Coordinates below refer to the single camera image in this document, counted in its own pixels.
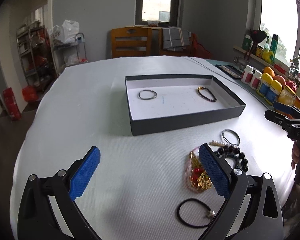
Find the wooden chair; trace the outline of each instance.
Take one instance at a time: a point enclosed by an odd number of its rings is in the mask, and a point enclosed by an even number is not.
[[[194,34],[191,34],[191,37],[189,38],[190,45],[186,46],[186,48],[183,51],[170,51],[163,49],[163,36],[162,36],[162,28],[159,30],[159,55],[167,55],[167,56],[175,56],[175,57],[181,57],[181,56],[193,56],[193,48],[192,48],[192,42],[194,39]]]
[[[147,40],[136,40],[136,38],[141,37],[147,37]],[[112,58],[150,56],[151,39],[151,28],[125,27],[119,29],[112,29]],[[138,50],[138,48],[142,47],[145,47],[146,50]]]

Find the window sill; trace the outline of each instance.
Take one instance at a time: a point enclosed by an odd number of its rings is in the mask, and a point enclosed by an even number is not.
[[[245,51],[244,49],[234,45],[233,48],[237,51],[242,52],[243,54],[245,54],[247,51]],[[285,76],[284,74],[282,74],[280,71],[278,71],[277,69],[275,69],[272,65],[270,65],[269,63],[265,62],[263,59],[257,57],[256,55],[251,54],[250,55],[251,58],[253,58],[254,60],[258,61],[259,63],[263,64],[266,67],[270,67],[273,69],[274,73],[276,73],[277,75],[281,75],[284,78],[288,79],[287,76]]]

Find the orange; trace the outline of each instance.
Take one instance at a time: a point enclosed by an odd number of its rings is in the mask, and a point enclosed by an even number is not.
[[[265,69],[263,70],[264,73],[268,73],[272,78],[274,78],[274,71],[272,68],[270,67],[265,67]]]

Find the floor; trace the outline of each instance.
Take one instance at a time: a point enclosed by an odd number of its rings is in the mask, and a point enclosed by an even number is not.
[[[19,121],[12,122],[4,114],[0,117],[0,239],[13,239],[9,218],[13,169],[37,106],[27,106]]]

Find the yellow bottle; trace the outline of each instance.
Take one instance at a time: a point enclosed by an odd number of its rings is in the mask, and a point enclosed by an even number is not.
[[[277,80],[273,80],[271,82],[270,89],[268,90],[268,93],[265,96],[266,102],[269,105],[273,106],[273,103],[277,101],[277,98],[280,95],[281,91],[282,91],[281,83]]]
[[[272,76],[270,76],[268,73],[263,73],[261,76],[261,82],[257,87],[257,94],[264,98],[265,95],[268,93],[271,83]]]

